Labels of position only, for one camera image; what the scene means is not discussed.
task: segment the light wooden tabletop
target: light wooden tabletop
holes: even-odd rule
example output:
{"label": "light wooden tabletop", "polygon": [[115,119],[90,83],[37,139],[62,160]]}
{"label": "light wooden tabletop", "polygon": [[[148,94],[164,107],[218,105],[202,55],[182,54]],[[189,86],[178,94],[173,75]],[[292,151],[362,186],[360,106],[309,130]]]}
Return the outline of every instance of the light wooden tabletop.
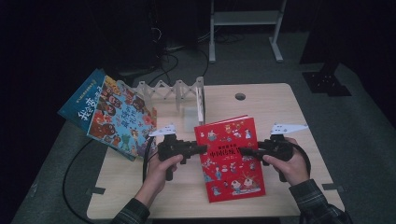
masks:
{"label": "light wooden tabletop", "polygon": [[[235,99],[237,93],[246,99]],[[155,99],[158,110],[158,127],[169,123],[177,127],[177,139],[194,141],[193,125],[196,109],[195,96],[185,99],[179,111],[175,100]],[[206,123],[249,115],[255,119],[259,141],[269,138],[274,123],[306,124],[304,115],[288,84],[249,84],[205,86]],[[318,151],[309,129],[286,134],[297,140],[312,163],[311,177],[324,192],[329,203],[344,210],[336,190],[323,190],[322,184],[331,184],[332,178]],[[92,219],[113,218],[139,190],[142,184],[141,160],[128,161],[109,148],[99,174],[96,187],[106,189],[104,194],[93,194],[87,211]],[[174,179],[166,183],[164,190],[150,207],[150,218],[195,217],[285,217],[299,216],[289,184],[279,181],[271,166],[262,166],[266,195],[262,197],[209,203],[205,190],[199,156],[192,156],[187,164],[178,165]]]}

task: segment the colorful book cover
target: colorful book cover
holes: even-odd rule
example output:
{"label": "colorful book cover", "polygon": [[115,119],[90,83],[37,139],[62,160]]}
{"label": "colorful book cover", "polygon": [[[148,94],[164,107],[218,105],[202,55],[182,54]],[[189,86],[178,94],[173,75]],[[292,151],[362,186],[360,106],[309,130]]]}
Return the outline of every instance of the colorful book cover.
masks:
{"label": "colorful book cover", "polygon": [[85,133],[89,130],[96,103],[105,81],[105,72],[95,69],[77,91],[61,107],[58,114]]}
{"label": "colorful book cover", "polygon": [[261,163],[242,156],[240,147],[258,148],[254,118],[226,119],[194,128],[210,203],[258,197],[265,194]]}
{"label": "colorful book cover", "polygon": [[106,76],[87,135],[133,160],[144,156],[156,118],[156,110],[149,111],[132,88]]}

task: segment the plaid sleeve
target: plaid sleeve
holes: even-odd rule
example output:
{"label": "plaid sleeve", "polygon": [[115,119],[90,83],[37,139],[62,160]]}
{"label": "plaid sleeve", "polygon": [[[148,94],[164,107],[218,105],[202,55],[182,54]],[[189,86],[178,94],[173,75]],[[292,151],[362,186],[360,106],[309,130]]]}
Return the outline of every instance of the plaid sleeve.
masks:
{"label": "plaid sleeve", "polygon": [[309,223],[352,223],[345,212],[327,202],[315,180],[292,186],[290,192]]}
{"label": "plaid sleeve", "polygon": [[149,210],[137,199],[132,198],[113,218],[112,224],[143,224],[149,217]]}

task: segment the hand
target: hand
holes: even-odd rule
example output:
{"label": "hand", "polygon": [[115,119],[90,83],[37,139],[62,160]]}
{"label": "hand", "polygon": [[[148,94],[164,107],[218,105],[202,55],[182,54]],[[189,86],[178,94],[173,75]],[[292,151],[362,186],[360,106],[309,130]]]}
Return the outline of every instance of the hand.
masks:
{"label": "hand", "polygon": [[150,208],[155,197],[165,187],[166,169],[173,166],[172,171],[174,172],[177,169],[177,163],[181,162],[182,160],[182,155],[171,157],[166,161],[160,161],[158,159],[158,154],[154,155],[148,162],[148,173],[146,180],[134,197],[143,203],[147,208]]}
{"label": "hand", "polygon": [[[297,145],[293,138],[285,138],[289,142]],[[303,156],[297,149],[293,149],[293,157],[289,161],[282,161],[275,157],[265,155],[263,160],[273,165],[277,171],[281,171],[291,186],[298,185],[309,179],[308,171]]]}

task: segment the red book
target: red book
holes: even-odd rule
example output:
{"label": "red book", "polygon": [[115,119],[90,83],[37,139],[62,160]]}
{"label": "red book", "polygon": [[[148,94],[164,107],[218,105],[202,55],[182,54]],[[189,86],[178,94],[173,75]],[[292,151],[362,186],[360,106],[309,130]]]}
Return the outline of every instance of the red book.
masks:
{"label": "red book", "polygon": [[258,197],[265,194],[261,163],[242,156],[240,147],[257,149],[254,118],[241,116],[194,128],[210,203]]}

